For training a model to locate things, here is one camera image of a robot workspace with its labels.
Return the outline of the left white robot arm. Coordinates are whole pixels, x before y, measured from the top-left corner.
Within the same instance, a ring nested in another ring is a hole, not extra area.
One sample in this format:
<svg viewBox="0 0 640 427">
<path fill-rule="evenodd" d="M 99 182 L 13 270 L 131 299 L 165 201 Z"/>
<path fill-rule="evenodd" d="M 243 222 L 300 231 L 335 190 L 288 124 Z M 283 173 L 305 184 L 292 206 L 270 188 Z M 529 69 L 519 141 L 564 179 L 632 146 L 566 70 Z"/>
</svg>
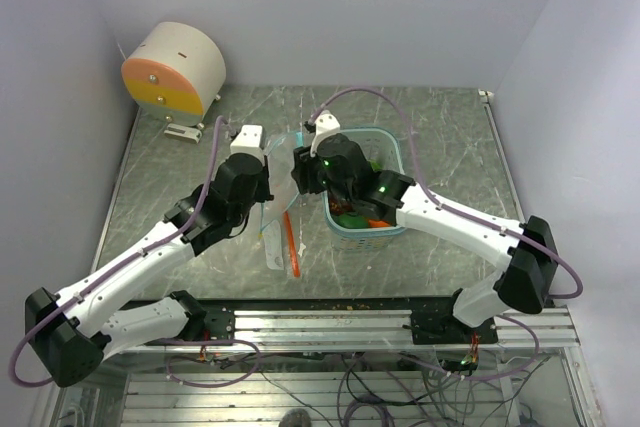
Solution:
<svg viewBox="0 0 640 427">
<path fill-rule="evenodd" d="M 25 301 L 25 337 L 51 382 L 73 386 L 106 359 L 156 340 L 202 339 L 206 312 L 181 290 L 145 307 L 124 306 L 161 274 L 240 233 L 251 209 L 272 200 L 261 148 L 233 150 L 213 180 L 181 199 L 136 244 L 85 279 Z"/>
</svg>

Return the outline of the clear zip top bag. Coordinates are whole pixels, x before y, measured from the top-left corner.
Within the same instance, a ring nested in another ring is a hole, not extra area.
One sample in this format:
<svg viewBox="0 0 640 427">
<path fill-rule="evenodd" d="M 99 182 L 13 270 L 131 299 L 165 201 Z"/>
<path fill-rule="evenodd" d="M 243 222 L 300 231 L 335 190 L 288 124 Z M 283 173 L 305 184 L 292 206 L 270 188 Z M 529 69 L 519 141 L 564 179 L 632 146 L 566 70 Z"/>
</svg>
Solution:
<svg viewBox="0 0 640 427">
<path fill-rule="evenodd" d="M 269 188 L 274 199 L 261 204 L 258 212 L 259 236 L 265 250 L 266 266 L 270 270 L 282 271 L 285 268 L 281 221 L 299 195 L 291 171 L 294 168 L 294 150 L 303 146 L 303 140 L 301 132 L 288 132 L 272 137 L 266 145 Z"/>
</svg>

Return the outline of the light blue plastic basket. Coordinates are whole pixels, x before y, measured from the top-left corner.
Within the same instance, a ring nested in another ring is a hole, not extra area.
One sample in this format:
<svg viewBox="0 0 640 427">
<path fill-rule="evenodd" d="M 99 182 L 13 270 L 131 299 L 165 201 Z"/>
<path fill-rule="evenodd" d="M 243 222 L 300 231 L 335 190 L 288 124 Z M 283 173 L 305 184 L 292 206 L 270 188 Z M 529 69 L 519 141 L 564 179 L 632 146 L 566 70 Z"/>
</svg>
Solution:
<svg viewBox="0 0 640 427">
<path fill-rule="evenodd" d="M 356 127 L 341 131 L 350 140 L 358 143 L 375 170 L 392 170 L 404 174 L 405 169 L 401 157 L 401 149 L 397 138 L 388 130 L 379 127 Z M 322 193 L 323 211 L 330 231 L 331 244 L 334 249 L 343 252 L 360 252 L 381 249 L 387 246 L 405 229 L 399 226 L 348 230 L 338 226 L 329 211 L 330 195 Z"/>
</svg>

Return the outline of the green toy avocado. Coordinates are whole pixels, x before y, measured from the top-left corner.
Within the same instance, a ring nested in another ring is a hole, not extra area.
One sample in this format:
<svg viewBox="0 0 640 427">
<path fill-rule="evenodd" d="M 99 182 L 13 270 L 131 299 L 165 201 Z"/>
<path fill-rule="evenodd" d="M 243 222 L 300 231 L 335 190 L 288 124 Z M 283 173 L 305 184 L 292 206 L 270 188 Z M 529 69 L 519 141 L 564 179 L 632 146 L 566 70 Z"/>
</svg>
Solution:
<svg viewBox="0 0 640 427">
<path fill-rule="evenodd" d="M 348 230 L 369 228 L 368 220 L 365 217 L 357 215 L 354 212 L 345 212 L 339 216 L 334 216 L 333 220 L 338 226 Z"/>
</svg>

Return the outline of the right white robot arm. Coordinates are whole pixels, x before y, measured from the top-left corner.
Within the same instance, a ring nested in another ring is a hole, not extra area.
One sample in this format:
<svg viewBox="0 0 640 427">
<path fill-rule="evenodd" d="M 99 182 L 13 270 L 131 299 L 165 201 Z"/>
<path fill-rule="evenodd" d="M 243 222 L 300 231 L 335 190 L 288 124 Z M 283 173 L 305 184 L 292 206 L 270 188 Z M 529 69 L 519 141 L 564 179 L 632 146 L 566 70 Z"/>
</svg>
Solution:
<svg viewBox="0 0 640 427">
<path fill-rule="evenodd" d="M 465 341 L 485 320 L 509 309 L 530 315 L 544 309 L 558 266 L 545 220 L 493 217 L 428 194 L 409 176 L 374 169 L 360 145 L 343 134 L 295 149 L 293 161 L 300 193 L 326 192 L 360 216 L 439 237 L 494 267 L 490 276 L 452 295 L 440 320 L 448 340 Z"/>
</svg>

